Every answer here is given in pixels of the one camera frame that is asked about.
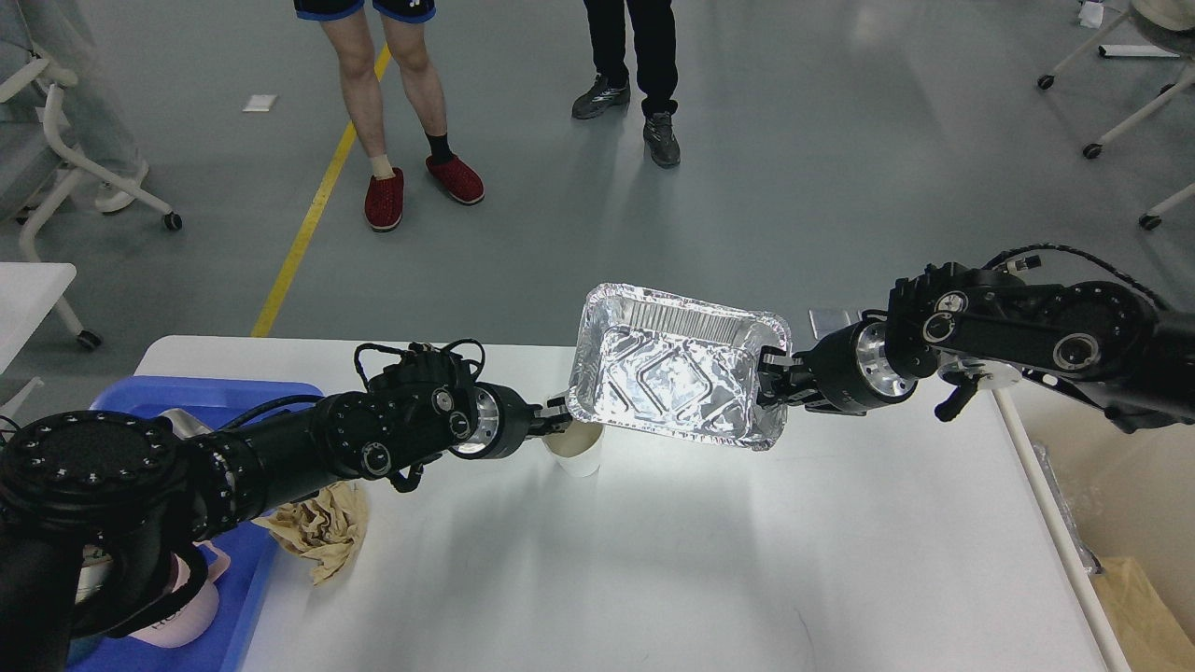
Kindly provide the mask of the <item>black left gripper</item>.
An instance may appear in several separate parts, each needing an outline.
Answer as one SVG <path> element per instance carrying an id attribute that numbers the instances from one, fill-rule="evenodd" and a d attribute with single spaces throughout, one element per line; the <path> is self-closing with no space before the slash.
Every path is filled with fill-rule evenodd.
<path id="1" fill-rule="evenodd" d="M 505 458 L 526 438 L 560 434 L 572 424 L 566 393 L 554 393 L 538 404 L 523 401 L 511 387 L 479 383 L 474 387 L 474 410 L 473 433 L 453 447 L 453 456 L 466 460 Z"/>

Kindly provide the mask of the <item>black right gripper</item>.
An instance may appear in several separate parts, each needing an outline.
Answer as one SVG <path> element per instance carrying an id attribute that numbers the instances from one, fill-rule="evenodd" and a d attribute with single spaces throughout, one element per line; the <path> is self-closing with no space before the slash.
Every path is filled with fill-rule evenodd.
<path id="1" fill-rule="evenodd" d="M 829 332 L 802 354 L 764 346 L 756 366 L 756 404 L 864 416 L 911 399 L 918 381 L 893 368 L 885 336 L 883 320 L 862 320 Z"/>

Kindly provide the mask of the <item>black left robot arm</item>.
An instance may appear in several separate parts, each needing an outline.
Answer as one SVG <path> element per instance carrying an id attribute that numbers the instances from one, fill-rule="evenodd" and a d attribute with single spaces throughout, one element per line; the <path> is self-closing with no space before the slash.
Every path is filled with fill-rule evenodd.
<path id="1" fill-rule="evenodd" d="M 165 420 L 59 413 L 4 446 L 4 668 L 63 671 L 72 639 L 125 637 L 191 601 L 196 548 L 355 478 L 419 485 L 439 456 L 501 459 L 572 424 L 482 381 L 456 344 L 411 343 L 360 391 L 298 413 L 244 413 L 188 439 Z"/>

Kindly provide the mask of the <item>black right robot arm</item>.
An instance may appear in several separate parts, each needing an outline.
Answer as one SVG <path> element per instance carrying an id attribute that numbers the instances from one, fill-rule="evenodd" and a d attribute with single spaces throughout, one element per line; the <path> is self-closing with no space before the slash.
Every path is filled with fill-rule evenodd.
<path id="1" fill-rule="evenodd" d="M 952 386 L 934 407 L 960 416 L 991 369 L 1098 410 L 1119 430 L 1191 424 L 1191 314 L 1123 271 L 1111 281 L 1028 285 L 1040 245 L 980 268 L 927 265 L 900 279 L 885 308 L 829 332 L 810 350 L 761 350 L 760 407 L 863 416 L 908 401 L 918 381 Z"/>

